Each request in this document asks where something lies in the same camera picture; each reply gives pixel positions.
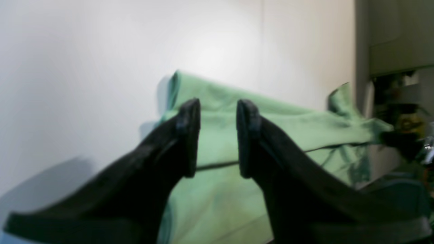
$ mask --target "fabric fold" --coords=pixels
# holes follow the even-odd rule
[[[169,109],[177,114],[191,98],[201,102],[197,166],[238,160],[236,107],[250,99],[265,118],[282,128],[307,155],[347,185],[368,180],[367,146],[391,125],[365,119],[351,101],[349,84],[329,97],[329,111],[315,111],[231,88],[177,71],[170,81]],[[272,232],[262,192],[240,176],[237,165],[197,172],[182,179],[169,201],[172,243],[263,243]]]

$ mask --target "blurry object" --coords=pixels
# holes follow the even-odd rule
[[[381,134],[382,142],[397,148],[401,156],[408,162],[413,162],[423,147],[423,142],[418,141],[419,135],[416,133],[384,132]]]
[[[419,152],[419,158],[424,157],[422,164],[434,168],[434,122],[430,123],[431,133],[424,140],[424,146]]]
[[[400,116],[395,129],[401,133],[417,133],[420,138],[424,136],[425,130],[423,120],[417,115],[417,104],[400,104]]]
[[[394,125],[398,132],[417,133],[423,138],[424,121],[418,115],[421,100],[418,73],[412,70],[373,80],[376,117]]]
[[[363,116],[367,119],[370,119],[374,115],[375,89],[374,89],[374,83],[372,81],[369,81],[368,85],[366,86],[365,94],[366,96],[365,96],[365,101],[363,106]]]
[[[365,187],[361,192],[384,200],[401,210],[427,218],[431,215],[429,194],[423,182],[417,179],[414,173],[400,172],[397,169]]]
[[[370,74],[434,65],[434,1],[370,0]]]

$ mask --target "green cloth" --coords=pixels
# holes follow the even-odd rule
[[[392,126],[365,119],[351,102],[349,85],[329,97],[330,111],[293,106],[177,71],[170,81],[169,109],[177,114],[191,98],[201,102],[197,165],[238,159],[236,107],[250,99],[261,115],[282,128],[307,155],[347,185],[369,179],[368,143]],[[237,165],[197,172],[174,188],[172,243],[264,243],[272,238],[261,189],[243,179]]]

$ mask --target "green fabric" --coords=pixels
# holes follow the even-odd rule
[[[315,111],[209,82],[177,71],[170,81],[169,110],[177,114],[191,98],[201,102],[197,165],[238,159],[236,106],[250,99],[261,115],[282,128],[307,155],[347,185],[369,179],[367,144],[392,127],[365,119],[351,102],[349,85],[329,98],[330,111]],[[172,243],[264,243],[272,238],[262,192],[240,176],[237,165],[197,172],[182,179],[169,204],[173,211]]]

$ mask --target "white wall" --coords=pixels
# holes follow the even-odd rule
[[[6,210],[50,203],[137,145],[178,68],[323,110],[355,80],[354,3],[1,1],[0,224]],[[64,164],[76,167],[34,180]]]

